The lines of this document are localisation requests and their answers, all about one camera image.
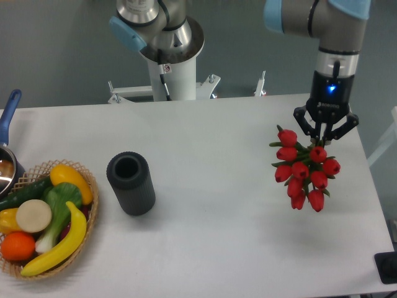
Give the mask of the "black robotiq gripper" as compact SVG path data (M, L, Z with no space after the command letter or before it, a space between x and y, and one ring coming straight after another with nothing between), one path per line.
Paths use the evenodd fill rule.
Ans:
M349 98L354 82L354 76L332 78L318 71L314 72L310 97L306 107L296 107L293 116L311 143L317 145L321 133L321 124L326 124L324 145L330 145L333 140L340 140L353 128L358 126L359 118L350 112ZM314 127L305 118L306 112L315 121ZM346 121L338 128L333 125L346 116Z

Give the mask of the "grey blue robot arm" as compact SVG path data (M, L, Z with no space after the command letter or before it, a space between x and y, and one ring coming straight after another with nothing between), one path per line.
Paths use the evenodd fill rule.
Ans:
M369 17L369 1L267 1L265 26L282 34L319 40L310 96L294 110L303 133L330 144L359 123L349 98ZM185 1L117 1L109 21L118 41L147 62L155 101L186 101L202 90L196 58L203 30Z

